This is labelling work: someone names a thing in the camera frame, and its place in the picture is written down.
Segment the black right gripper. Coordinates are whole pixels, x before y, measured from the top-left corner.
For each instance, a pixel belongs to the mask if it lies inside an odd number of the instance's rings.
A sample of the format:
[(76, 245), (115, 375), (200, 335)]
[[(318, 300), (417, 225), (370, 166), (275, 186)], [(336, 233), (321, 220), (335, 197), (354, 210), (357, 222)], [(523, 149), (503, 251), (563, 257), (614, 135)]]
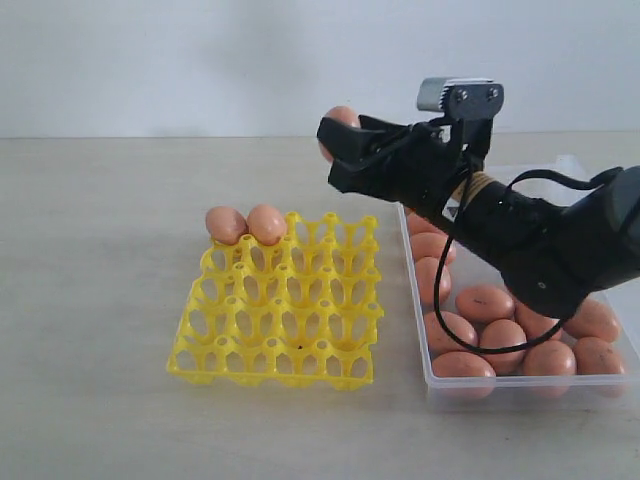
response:
[(428, 220), (440, 218), (452, 194), (484, 170), (494, 124), (489, 119), (453, 122), (445, 142), (441, 125), (416, 123), (386, 158), (355, 163), (400, 135), (399, 124), (367, 115), (358, 120), (360, 126), (328, 116), (320, 121), (316, 138), (334, 160), (328, 183), (340, 193), (399, 202)]

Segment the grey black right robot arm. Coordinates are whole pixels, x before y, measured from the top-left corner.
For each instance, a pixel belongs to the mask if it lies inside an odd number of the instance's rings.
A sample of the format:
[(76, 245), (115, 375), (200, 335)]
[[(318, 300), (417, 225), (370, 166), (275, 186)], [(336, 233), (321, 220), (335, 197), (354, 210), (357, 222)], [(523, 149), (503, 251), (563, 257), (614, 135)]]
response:
[(496, 268), (507, 288), (539, 314), (567, 319), (591, 293), (639, 275), (639, 170), (615, 167), (588, 181), (551, 170), (530, 170), (581, 190), (570, 206), (556, 206), (488, 177), (484, 159), (489, 120), (396, 125), (362, 117), (359, 127), (332, 118), (317, 137), (333, 162), (330, 184), (398, 202), (450, 234)]

